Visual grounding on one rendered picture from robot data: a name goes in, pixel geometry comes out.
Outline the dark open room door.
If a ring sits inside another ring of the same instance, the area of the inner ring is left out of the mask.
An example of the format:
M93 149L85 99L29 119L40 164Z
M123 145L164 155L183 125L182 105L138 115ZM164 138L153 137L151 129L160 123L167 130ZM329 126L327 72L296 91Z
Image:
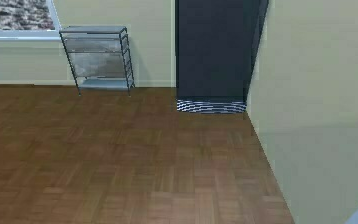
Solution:
M250 85L251 85L252 77L254 74L254 69L255 69L257 56L258 56L258 52L259 52L261 37L262 37L262 33L263 33L263 27L264 27L264 24L266 21L266 15L267 15L267 10L268 10L268 5L269 5L269 0L258 0L258 1L259 1L258 13L256 16L256 23L255 23L255 28L254 28L253 37L252 37L252 44L251 44L250 76L247 79L247 83L246 83L245 90L244 90L245 99L248 99Z

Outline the white framed window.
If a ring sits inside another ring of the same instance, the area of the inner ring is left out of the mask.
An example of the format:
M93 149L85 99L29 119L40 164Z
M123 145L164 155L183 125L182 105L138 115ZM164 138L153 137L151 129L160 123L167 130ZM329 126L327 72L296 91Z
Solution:
M58 41L54 0L0 0L0 41Z

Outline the grey metal shelf rack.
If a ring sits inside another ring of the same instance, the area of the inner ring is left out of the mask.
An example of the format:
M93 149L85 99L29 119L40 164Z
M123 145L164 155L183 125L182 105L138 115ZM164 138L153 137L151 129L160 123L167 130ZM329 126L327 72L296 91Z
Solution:
M126 26L68 26L59 36L78 95L83 89L131 95L135 78Z

